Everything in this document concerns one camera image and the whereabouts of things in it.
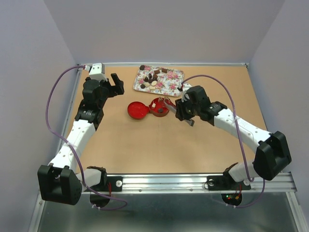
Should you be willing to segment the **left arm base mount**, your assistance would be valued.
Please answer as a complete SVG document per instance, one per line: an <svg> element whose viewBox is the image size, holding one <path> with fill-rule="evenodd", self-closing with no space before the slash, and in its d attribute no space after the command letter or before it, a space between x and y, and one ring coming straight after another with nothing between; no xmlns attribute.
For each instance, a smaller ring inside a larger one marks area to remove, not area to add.
<svg viewBox="0 0 309 232"><path fill-rule="evenodd" d="M103 167L89 166L85 170L85 181L88 187L95 192L100 192L97 195L93 191L86 188L86 191L90 191L90 203L93 208L98 210L116 210L126 206L124 201L120 201L112 196L113 192L121 192L123 188L123 177L108 176L107 171ZM119 201L125 205L116 206L115 208L108 208L107 205L113 201Z"/></svg>

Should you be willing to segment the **floral rectangular tray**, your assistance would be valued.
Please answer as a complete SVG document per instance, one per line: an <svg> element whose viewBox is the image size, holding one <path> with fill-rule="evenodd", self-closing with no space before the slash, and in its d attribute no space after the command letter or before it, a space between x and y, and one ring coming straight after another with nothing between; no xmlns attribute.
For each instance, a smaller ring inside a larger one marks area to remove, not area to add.
<svg viewBox="0 0 309 232"><path fill-rule="evenodd" d="M179 85L184 80L184 72L182 70L156 67L144 65L145 70L141 71L140 68L137 71L135 81L133 84L133 89L135 91L153 93L158 95L166 95L171 97L179 97L181 92L178 90ZM163 73L162 69L167 69L167 73ZM155 70L160 70L157 74L157 79L153 79L153 74ZM148 81L144 81L143 77L148 76ZM150 90L151 83L156 81L157 84L154 86L155 90Z"/></svg>

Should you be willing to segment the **red round tin box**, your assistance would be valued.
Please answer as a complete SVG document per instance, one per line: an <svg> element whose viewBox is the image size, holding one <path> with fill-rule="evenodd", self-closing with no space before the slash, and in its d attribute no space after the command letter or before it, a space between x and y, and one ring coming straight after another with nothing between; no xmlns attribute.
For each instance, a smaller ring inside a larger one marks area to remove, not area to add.
<svg viewBox="0 0 309 232"><path fill-rule="evenodd" d="M161 97L152 100L149 105L149 111L156 117L164 117L169 113L169 109L166 107L164 99Z"/></svg>

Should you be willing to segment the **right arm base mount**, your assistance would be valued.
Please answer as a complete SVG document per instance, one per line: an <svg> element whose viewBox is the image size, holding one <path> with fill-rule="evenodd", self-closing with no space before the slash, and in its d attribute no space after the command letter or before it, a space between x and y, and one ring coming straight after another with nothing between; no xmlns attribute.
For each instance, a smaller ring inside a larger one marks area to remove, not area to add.
<svg viewBox="0 0 309 232"><path fill-rule="evenodd" d="M210 175L207 176L203 188L209 191L221 191L221 197L224 203L232 206L240 206L242 192L244 190L251 190L251 185L245 184L243 181L235 182L231 177L225 175Z"/></svg>

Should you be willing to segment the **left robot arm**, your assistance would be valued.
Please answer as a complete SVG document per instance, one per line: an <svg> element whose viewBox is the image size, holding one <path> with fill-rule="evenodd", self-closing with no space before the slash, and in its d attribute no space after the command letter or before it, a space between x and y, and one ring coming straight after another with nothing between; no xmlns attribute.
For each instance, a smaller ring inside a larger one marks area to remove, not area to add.
<svg viewBox="0 0 309 232"><path fill-rule="evenodd" d="M41 197L45 201L75 205L82 192L94 187L96 190L111 189L105 168L89 166L75 173L81 167L80 157L88 141L97 131L104 116L103 106L108 98L124 94L124 82L116 73L109 80L87 77L83 84L83 99L79 104L73 126L67 138L61 138L63 145L48 165L38 169Z"/></svg>

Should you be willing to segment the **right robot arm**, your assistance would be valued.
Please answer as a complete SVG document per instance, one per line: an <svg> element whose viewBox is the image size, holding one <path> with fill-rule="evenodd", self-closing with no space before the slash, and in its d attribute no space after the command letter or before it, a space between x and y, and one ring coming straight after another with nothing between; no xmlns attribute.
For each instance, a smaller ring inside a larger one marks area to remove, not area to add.
<svg viewBox="0 0 309 232"><path fill-rule="evenodd" d="M240 145L248 146L254 153L252 161L244 159L226 168L222 177L223 185L232 189L244 180L261 177L271 181L285 167L292 157L285 135L260 129L238 117L226 105L211 102L201 86L184 84L180 88L182 97L176 100L176 118L190 121L197 116L202 121L222 129L239 140Z"/></svg>

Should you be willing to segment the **aluminium mounting rail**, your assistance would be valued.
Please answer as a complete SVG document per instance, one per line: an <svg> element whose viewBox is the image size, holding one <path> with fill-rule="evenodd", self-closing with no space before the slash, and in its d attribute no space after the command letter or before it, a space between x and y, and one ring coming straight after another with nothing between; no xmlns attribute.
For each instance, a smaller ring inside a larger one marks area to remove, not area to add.
<svg viewBox="0 0 309 232"><path fill-rule="evenodd" d="M118 194L211 193L205 182L214 174L121 174L122 191ZM291 173L280 173L267 181L264 192L296 192Z"/></svg>

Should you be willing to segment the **red tin lid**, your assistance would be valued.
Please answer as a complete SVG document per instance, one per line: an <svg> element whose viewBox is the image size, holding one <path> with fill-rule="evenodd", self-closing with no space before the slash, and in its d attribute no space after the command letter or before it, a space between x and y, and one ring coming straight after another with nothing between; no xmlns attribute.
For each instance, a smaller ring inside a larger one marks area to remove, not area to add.
<svg viewBox="0 0 309 232"><path fill-rule="evenodd" d="M128 105L127 113L133 119L143 119L149 113L149 107L142 102L134 101Z"/></svg>

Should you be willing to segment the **metal serving tongs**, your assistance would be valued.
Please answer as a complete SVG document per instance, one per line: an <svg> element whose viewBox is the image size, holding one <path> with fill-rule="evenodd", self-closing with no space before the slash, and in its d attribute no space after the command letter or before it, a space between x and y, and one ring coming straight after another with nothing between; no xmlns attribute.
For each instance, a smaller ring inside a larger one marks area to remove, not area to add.
<svg viewBox="0 0 309 232"><path fill-rule="evenodd" d="M176 114L176 105L170 100L169 97L159 97L159 103L163 104L163 107L167 108L170 112ZM184 120L189 126L193 127L195 121L192 119Z"/></svg>

